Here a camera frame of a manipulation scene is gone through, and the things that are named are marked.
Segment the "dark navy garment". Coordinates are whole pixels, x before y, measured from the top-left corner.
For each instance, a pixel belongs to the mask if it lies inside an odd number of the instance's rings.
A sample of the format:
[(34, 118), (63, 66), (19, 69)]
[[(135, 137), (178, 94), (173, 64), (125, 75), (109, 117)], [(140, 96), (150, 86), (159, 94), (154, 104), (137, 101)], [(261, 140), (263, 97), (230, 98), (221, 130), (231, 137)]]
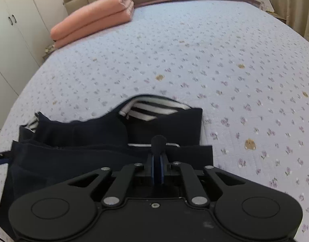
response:
[(199, 170), (213, 163), (213, 149), (201, 145), (201, 108), (156, 95), (137, 95), (105, 115), (62, 123), (42, 113), (19, 128), (19, 138), (0, 153), (8, 165), (0, 200), (0, 227), (13, 230), (8, 210), (19, 197), (102, 167), (119, 171), (145, 163), (151, 140), (163, 136), (169, 161)]

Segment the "floral quilted bedspread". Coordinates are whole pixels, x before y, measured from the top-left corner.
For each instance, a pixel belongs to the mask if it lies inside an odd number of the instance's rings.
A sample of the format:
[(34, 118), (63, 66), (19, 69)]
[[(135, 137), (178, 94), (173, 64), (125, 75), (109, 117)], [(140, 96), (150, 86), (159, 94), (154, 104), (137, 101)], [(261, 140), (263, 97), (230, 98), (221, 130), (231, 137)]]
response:
[(36, 112), (84, 121), (147, 93), (202, 108), (215, 166), (298, 200), (296, 241), (309, 241), (309, 42), (245, 2), (137, 8), (55, 51), (11, 108), (0, 151)]

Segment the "beige bedside table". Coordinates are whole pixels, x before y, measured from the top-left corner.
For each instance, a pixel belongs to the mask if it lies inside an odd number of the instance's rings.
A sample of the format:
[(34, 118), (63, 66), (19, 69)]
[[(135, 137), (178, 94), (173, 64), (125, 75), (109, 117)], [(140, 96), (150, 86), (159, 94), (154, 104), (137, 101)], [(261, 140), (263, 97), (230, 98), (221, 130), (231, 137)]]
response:
[(47, 60), (47, 58), (49, 58), (50, 55), (51, 55), (54, 51), (55, 51), (54, 44), (47, 46), (47, 47), (45, 48), (45, 53), (44, 53), (44, 55), (43, 55), (42, 58), (43, 58), (44, 60)]

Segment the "pink folded blanket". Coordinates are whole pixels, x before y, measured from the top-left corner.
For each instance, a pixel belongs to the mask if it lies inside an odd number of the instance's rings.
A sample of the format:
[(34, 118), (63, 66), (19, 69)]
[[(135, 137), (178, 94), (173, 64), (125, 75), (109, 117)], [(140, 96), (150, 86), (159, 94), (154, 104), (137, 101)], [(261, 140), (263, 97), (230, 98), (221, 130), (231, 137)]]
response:
[(55, 48), (96, 32), (130, 22), (133, 17), (133, 0), (97, 0), (74, 11), (51, 29)]

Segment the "white wardrobe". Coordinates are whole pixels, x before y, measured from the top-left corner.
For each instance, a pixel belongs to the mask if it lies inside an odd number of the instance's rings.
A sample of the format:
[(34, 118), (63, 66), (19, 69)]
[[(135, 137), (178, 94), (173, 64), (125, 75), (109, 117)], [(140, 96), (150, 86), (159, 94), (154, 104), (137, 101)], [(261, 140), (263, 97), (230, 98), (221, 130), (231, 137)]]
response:
[(34, 0), (0, 0), (0, 129), (51, 42)]

